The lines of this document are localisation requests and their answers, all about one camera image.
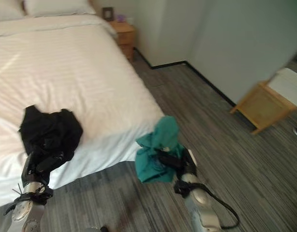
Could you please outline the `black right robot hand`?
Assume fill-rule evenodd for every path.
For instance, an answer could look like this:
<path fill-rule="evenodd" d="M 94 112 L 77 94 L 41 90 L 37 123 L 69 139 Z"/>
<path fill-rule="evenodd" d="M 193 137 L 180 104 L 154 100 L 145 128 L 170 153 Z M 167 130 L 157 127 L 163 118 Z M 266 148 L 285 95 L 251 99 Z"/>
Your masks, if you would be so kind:
<path fill-rule="evenodd" d="M 174 157 L 164 151 L 158 151 L 157 157 L 163 165 L 174 169 L 178 178 L 181 178 L 184 174 L 197 176 L 196 159 L 190 149 L 184 148 L 181 158 Z"/>

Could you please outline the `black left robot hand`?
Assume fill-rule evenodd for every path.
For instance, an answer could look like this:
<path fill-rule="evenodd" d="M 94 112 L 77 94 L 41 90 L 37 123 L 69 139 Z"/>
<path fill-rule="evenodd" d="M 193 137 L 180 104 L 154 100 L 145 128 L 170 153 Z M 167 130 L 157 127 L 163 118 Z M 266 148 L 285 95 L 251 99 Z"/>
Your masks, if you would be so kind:
<path fill-rule="evenodd" d="M 32 182 L 48 185 L 50 173 L 63 163 L 63 152 L 54 153 L 47 157 L 41 157 L 36 152 L 31 152 L 21 174 L 22 185 L 25 187 Z"/>

